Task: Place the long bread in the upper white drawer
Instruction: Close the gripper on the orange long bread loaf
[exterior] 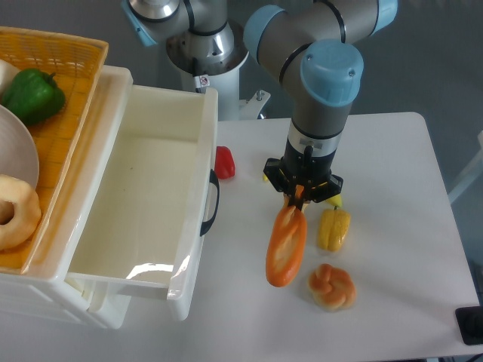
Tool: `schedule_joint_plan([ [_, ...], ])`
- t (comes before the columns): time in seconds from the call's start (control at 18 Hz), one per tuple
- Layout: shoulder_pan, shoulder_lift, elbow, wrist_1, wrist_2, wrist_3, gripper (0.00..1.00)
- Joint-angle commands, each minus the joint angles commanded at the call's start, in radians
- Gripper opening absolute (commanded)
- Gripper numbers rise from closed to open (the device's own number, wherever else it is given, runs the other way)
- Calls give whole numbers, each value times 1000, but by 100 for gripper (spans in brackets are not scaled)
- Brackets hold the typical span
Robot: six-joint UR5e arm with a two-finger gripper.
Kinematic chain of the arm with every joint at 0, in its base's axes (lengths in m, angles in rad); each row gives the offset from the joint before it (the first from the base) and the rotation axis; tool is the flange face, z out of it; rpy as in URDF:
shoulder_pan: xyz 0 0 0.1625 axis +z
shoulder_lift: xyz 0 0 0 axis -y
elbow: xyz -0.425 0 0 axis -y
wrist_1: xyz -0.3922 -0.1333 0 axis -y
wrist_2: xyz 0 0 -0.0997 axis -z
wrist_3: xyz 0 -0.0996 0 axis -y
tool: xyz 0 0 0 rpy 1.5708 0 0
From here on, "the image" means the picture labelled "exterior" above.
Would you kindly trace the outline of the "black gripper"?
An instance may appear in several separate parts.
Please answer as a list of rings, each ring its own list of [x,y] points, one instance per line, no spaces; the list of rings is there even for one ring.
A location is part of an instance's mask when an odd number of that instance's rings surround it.
[[[316,139],[302,134],[290,134],[281,158],[269,158],[263,173],[277,192],[284,197],[283,207],[292,205],[295,187],[304,187],[297,196],[297,209],[304,212],[309,202],[319,203],[342,191],[343,178],[332,173],[331,165],[340,135]]]

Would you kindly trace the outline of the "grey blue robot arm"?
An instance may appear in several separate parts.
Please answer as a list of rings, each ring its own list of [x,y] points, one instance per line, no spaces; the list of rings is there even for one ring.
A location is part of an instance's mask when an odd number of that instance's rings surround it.
[[[166,44],[186,90],[217,90],[227,117],[242,113],[239,70],[254,59],[294,102],[285,153],[266,162],[265,176],[288,206],[341,193],[331,164],[364,68],[355,43],[388,26],[398,2],[314,1],[295,15],[266,5],[244,26],[229,20],[225,1],[124,1],[122,9],[144,45]]]

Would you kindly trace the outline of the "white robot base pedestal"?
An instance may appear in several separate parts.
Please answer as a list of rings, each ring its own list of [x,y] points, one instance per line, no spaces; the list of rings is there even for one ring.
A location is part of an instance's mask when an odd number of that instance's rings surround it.
[[[219,120],[262,117],[270,93],[259,89],[249,99],[240,97],[240,69],[248,59],[241,25],[230,20],[213,35],[186,31],[169,38],[166,51],[171,64],[180,73],[184,91],[204,93],[209,87],[217,91]]]

